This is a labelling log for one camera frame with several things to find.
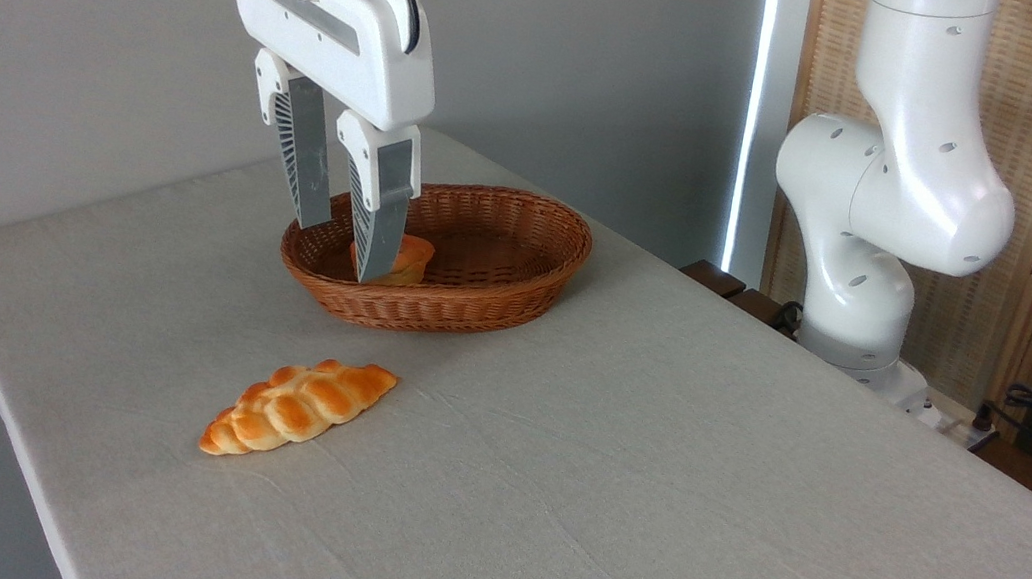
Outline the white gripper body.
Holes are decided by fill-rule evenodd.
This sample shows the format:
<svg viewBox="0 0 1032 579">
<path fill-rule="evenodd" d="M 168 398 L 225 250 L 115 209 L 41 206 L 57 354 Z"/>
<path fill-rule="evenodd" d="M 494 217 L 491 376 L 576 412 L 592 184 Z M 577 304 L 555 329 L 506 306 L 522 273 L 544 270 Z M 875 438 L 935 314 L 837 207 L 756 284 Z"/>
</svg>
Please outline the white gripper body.
<svg viewBox="0 0 1032 579">
<path fill-rule="evenodd" d="M 260 46 L 383 132 L 422 123 L 436 108 L 428 15 L 406 53 L 407 0 L 236 0 Z"/>
</svg>

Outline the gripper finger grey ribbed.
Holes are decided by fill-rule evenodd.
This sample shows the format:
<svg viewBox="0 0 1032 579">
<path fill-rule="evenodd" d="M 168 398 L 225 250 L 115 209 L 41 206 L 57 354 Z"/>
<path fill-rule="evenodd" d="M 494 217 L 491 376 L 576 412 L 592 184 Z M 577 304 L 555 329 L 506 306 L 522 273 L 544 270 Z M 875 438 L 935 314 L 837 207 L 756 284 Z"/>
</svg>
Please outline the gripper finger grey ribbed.
<svg viewBox="0 0 1032 579">
<path fill-rule="evenodd" d="M 332 216 L 325 105 L 319 84 L 284 61 L 259 49 L 253 69 L 263 122 L 278 137 L 296 222 L 307 229 Z"/>
<path fill-rule="evenodd" d="M 349 109 L 340 115 L 337 130 L 351 171 L 354 271 L 368 284 L 392 272 L 411 200 L 420 196 L 421 132 L 413 124 L 380 131 Z"/>
</svg>

